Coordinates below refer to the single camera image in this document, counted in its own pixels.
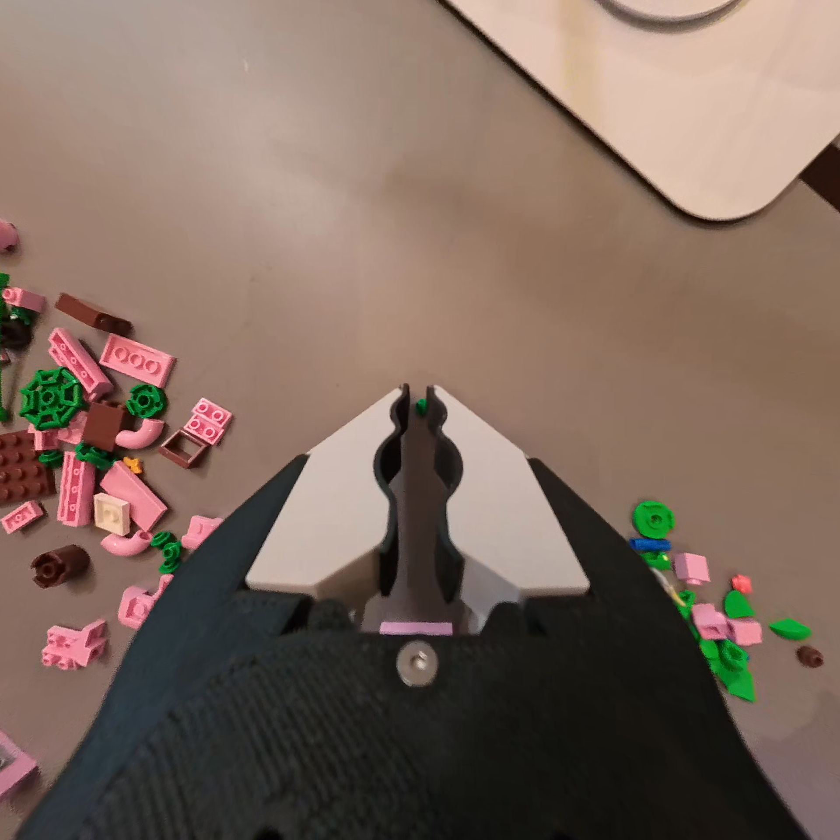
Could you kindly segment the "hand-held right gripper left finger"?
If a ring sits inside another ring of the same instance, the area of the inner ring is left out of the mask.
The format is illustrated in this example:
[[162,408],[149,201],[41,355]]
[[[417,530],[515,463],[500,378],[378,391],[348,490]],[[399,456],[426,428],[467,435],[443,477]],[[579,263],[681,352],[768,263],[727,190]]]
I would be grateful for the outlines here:
[[399,386],[309,450],[257,552],[251,590],[316,600],[389,595],[399,560],[397,501],[410,388]]

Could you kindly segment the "pile of small toy bricks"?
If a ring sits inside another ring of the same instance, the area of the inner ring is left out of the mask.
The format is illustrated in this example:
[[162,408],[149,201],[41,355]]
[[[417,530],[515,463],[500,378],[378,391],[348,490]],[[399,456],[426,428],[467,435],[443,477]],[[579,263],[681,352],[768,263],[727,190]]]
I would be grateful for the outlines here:
[[[56,311],[105,337],[101,351],[93,353],[92,347],[72,331],[54,327],[46,339],[52,367],[38,369],[66,367],[81,383],[87,408],[67,427],[36,431],[19,413],[21,391],[34,378],[36,370],[20,389],[17,413],[13,399],[2,400],[2,434],[26,432],[34,436],[38,459],[53,470],[56,520],[60,525],[71,529],[96,528],[104,535],[101,547],[115,557],[134,558],[147,550],[160,552],[160,579],[155,589],[131,586],[121,597],[119,623],[138,629],[172,582],[183,552],[196,550],[220,526],[222,519],[193,516],[182,536],[168,531],[155,532],[154,528],[169,508],[142,478],[144,462],[137,454],[156,447],[173,464],[191,469],[223,440],[234,415],[204,397],[192,407],[183,425],[168,428],[165,415],[169,399],[165,387],[172,377],[175,357],[138,342],[133,336],[134,326],[132,334],[124,338],[90,328]],[[131,531],[126,536],[110,534],[94,524],[92,499],[99,492],[130,503]],[[4,506],[14,508],[2,514],[2,531],[12,535],[39,522],[46,514],[43,499]]]

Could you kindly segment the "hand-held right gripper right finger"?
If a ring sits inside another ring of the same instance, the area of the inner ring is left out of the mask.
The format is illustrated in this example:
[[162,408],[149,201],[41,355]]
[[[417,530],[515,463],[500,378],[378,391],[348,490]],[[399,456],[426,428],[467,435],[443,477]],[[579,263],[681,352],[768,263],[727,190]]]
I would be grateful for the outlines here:
[[440,385],[427,388],[434,471],[445,489],[434,568],[447,603],[580,596],[590,582],[526,454]]

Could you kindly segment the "white square plate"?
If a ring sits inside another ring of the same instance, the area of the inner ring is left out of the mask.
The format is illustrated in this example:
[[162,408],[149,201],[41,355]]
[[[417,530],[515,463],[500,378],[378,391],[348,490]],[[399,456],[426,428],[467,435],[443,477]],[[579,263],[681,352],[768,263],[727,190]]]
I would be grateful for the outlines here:
[[97,528],[124,537],[131,531],[130,503],[99,492],[93,496],[93,521]]

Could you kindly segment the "white board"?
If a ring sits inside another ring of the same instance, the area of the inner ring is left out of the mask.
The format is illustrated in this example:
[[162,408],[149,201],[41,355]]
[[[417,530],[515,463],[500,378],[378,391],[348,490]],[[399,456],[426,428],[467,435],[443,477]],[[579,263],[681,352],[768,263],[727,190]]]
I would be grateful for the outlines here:
[[446,5],[690,216],[756,214],[838,136],[838,2]]

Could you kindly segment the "brown square brick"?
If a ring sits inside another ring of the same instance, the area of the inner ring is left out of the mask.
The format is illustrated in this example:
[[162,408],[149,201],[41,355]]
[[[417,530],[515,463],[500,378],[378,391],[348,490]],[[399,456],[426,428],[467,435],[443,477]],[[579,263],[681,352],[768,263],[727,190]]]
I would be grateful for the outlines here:
[[55,302],[55,309],[101,332],[115,334],[124,338],[128,338],[133,332],[131,321],[104,311],[66,292],[59,294]]

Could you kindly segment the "heap of mixed tiny pieces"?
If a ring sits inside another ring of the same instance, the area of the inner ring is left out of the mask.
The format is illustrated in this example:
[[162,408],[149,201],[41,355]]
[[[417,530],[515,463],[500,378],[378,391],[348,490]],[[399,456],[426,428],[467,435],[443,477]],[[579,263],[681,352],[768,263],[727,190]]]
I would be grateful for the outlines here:
[[728,588],[712,583],[707,557],[673,547],[676,516],[663,501],[640,499],[630,517],[627,547],[610,557],[599,599],[609,603],[626,636],[644,637],[652,646],[644,667],[668,693],[687,692],[688,639],[730,697],[756,701],[753,669],[762,662],[760,646],[795,657],[814,687],[838,694],[838,595],[833,583],[791,558],[753,580],[753,570],[723,565]]

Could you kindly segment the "brown studded plate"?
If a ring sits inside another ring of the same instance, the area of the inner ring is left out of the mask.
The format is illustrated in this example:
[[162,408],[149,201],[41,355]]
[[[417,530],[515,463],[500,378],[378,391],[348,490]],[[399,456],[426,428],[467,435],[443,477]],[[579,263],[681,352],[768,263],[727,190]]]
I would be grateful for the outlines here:
[[39,460],[34,436],[26,432],[1,435],[1,506],[18,505],[56,493],[53,470]]

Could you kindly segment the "green web piece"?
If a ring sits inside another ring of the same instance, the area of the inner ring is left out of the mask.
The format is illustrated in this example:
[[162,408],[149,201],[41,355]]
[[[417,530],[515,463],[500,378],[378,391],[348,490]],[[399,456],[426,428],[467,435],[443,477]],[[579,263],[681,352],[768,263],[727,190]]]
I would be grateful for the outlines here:
[[81,383],[63,366],[38,370],[21,396],[19,413],[39,432],[67,427],[88,406]]

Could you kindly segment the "brown round brick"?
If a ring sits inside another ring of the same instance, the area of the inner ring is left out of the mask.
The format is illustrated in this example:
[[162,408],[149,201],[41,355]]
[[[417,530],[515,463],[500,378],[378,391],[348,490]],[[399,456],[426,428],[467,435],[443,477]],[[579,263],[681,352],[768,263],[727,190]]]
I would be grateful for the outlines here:
[[30,569],[34,572],[34,583],[48,589],[83,575],[89,565],[89,553],[72,543],[36,556]]

